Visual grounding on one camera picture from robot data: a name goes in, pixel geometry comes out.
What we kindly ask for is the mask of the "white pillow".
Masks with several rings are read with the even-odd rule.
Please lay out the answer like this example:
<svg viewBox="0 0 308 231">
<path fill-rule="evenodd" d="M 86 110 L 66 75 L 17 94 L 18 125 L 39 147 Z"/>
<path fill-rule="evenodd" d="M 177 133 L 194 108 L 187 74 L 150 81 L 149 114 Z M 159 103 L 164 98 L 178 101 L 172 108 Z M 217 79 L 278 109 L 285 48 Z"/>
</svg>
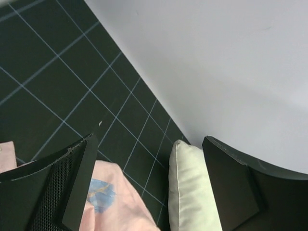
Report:
<svg viewBox="0 0 308 231">
<path fill-rule="evenodd" d="M 182 140 L 169 158 L 168 216 L 172 231 L 222 229 L 204 153 Z"/>
</svg>

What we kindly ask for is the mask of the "pink purple printed pillowcase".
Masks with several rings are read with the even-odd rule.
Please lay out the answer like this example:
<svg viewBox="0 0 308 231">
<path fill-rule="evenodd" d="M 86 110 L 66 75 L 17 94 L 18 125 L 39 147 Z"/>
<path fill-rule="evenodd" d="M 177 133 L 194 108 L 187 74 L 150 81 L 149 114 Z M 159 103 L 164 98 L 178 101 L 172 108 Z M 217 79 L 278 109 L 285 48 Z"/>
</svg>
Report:
<svg viewBox="0 0 308 231">
<path fill-rule="evenodd" d="M 0 174 L 20 166 L 14 143 L 2 143 Z M 96 159 L 78 231 L 156 230 L 150 211 L 119 165 Z"/>
</svg>

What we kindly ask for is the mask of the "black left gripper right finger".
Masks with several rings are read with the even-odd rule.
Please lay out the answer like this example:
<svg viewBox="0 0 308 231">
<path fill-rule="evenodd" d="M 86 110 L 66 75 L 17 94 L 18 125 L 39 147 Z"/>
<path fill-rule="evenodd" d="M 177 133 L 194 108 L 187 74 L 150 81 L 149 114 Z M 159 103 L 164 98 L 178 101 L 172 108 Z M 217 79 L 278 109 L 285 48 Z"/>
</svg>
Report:
<svg viewBox="0 0 308 231">
<path fill-rule="evenodd" d="M 224 231 L 306 231 L 308 176 L 240 152 L 212 136 L 203 151 Z"/>
</svg>

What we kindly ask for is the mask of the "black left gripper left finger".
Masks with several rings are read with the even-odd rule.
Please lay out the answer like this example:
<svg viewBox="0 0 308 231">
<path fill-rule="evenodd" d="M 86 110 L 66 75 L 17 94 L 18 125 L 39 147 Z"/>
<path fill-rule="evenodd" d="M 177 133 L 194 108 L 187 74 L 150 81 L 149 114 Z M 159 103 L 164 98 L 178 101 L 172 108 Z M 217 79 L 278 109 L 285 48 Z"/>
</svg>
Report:
<svg viewBox="0 0 308 231">
<path fill-rule="evenodd" d="M 94 134 L 0 175 L 2 231 L 77 231 L 98 151 Z"/>
</svg>

